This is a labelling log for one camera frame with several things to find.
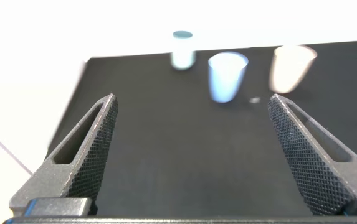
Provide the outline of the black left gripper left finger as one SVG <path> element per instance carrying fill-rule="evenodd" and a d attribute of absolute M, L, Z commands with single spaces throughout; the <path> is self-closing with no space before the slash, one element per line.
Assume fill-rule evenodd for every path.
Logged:
<path fill-rule="evenodd" d="M 15 217 L 47 197 L 97 199 L 117 120 L 118 101 L 99 99 L 9 201 Z"/>

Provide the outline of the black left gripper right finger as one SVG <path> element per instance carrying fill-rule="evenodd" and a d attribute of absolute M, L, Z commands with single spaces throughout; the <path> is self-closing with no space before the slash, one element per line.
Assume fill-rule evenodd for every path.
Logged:
<path fill-rule="evenodd" d="M 286 97 L 274 94 L 268 112 L 311 212 L 357 215 L 357 154 Z"/>

